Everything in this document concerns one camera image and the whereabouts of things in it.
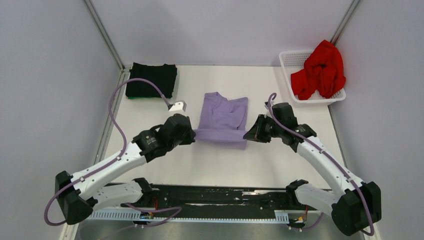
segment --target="folded black cloth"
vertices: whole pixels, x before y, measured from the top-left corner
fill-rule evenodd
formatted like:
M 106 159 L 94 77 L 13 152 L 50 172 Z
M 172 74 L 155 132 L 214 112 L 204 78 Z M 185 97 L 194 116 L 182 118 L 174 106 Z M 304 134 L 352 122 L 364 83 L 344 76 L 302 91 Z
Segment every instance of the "folded black cloth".
M 129 79 L 141 78 L 149 80 L 162 91 L 167 99 L 172 98 L 177 77 L 177 67 L 175 65 L 148 66 L 134 62 L 129 73 Z M 161 97 L 152 86 L 141 81 L 129 82 L 126 85 L 125 95 L 128 98 Z

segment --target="white tabletop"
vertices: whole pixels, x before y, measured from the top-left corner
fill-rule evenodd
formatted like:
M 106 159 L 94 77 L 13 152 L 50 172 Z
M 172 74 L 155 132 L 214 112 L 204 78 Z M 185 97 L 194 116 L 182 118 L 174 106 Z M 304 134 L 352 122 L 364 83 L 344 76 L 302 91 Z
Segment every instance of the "white tabletop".
M 290 102 L 280 67 L 192 66 L 180 65 L 173 94 L 174 100 L 187 103 L 186 113 L 193 129 L 199 125 L 205 93 L 219 92 L 229 99 L 248 97 L 246 130 L 259 114 L 264 102 L 276 92 L 275 103 Z M 336 133 L 326 106 L 293 108 L 299 124 L 308 124 L 327 149 L 343 164 Z M 160 98 L 123 97 L 116 120 L 128 141 L 143 130 L 163 124 L 169 113 Z M 113 129 L 106 156 L 119 151 L 122 138 Z M 248 142 L 245 150 L 228 149 L 197 141 L 178 146 L 165 156 L 123 174 L 115 182 L 146 178 L 149 183 L 197 186 L 285 188 L 304 179 L 318 188 L 328 184 L 314 168 L 281 140 L 271 143 Z

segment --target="white plug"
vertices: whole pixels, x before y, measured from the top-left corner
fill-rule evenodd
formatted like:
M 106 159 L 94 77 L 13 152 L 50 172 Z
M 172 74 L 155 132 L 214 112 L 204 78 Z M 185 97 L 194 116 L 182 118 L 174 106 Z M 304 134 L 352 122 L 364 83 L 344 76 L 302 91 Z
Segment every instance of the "white plug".
M 185 101 L 177 101 L 169 108 L 169 114 L 173 116 L 174 114 L 181 114 L 186 116 L 186 107 L 187 104 Z

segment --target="gray floor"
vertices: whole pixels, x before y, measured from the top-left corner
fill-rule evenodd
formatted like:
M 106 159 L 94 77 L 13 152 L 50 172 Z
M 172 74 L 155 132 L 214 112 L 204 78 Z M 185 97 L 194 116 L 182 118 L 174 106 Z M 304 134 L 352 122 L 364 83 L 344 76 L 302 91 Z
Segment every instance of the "gray floor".
M 308 216 L 309 224 L 318 218 L 316 214 Z M 100 240 L 120 228 L 131 225 L 127 221 L 86 220 L 81 224 L 75 240 Z M 169 222 L 152 228 L 131 228 L 122 231 L 107 240 L 363 240 L 362 234 L 350 237 L 343 235 L 330 217 L 326 216 L 319 225 L 309 231 L 295 232 L 281 224 L 255 223 L 181 223 Z

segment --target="laundry basket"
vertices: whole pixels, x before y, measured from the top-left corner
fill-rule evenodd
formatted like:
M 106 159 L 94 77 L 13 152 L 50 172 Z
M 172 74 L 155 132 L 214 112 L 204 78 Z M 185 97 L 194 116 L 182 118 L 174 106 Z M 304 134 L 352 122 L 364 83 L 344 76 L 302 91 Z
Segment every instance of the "laundry basket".
M 285 83 L 287 84 L 287 89 L 290 93 L 292 105 L 294 107 L 326 106 L 346 98 L 346 92 L 343 88 L 336 92 L 331 98 L 322 97 L 318 90 L 315 91 L 308 100 L 299 100 L 298 97 L 293 94 L 292 74 L 304 68 L 305 60 L 309 58 L 313 51 L 314 50 L 282 51 L 278 55 Z

